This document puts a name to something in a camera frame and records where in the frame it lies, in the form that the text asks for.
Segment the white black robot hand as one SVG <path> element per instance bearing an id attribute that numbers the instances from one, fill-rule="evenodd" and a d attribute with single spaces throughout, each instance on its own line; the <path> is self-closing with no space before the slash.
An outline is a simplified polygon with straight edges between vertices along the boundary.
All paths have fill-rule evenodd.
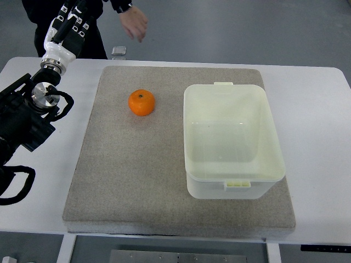
<path id="1" fill-rule="evenodd" d="M 69 63 L 80 55 L 94 18 L 88 15 L 86 1 L 65 1 L 52 20 L 44 39 L 41 68 L 63 76 Z"/>

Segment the person's bare hand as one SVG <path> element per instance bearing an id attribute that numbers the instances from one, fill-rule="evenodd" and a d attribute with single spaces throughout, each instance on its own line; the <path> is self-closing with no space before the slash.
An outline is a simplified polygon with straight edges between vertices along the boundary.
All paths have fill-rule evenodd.
<path id="1" fill-rule="evenodd" d="M 119 19 L 127 36 L 141 43 L 148 27 L 146 15 L 139 8 L 132 6 L 124 13 L 119 14 Z"/>

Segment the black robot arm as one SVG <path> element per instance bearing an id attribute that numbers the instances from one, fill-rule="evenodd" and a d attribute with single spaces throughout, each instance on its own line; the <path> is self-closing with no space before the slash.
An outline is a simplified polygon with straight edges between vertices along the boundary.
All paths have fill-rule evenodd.
<path id="1" fill-rule="evenodd" d="M 60 80 L 57 72 L 42 68 L 34 76 L 23 75 L 1 91 L 1 165 L 12 158 L 20 145 L 32 152 L 55 131 L 51 122 L 64 116 L 58 114 L 58 101 L 41 105 L 32 96 L 41 83 L 49 84 L 44 96 L 59 96 L 55 87 Z"/>

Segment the person's dark sleeved forearm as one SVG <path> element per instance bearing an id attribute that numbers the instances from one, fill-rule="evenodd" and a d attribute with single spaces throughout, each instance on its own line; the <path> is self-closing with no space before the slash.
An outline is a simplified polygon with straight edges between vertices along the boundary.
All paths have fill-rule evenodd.
<path id="1" fill-rule="evenodd" d="M 110 3 L 118 14 L 125 13 L 133 6 L 132 0 L 110 0 Z"/>

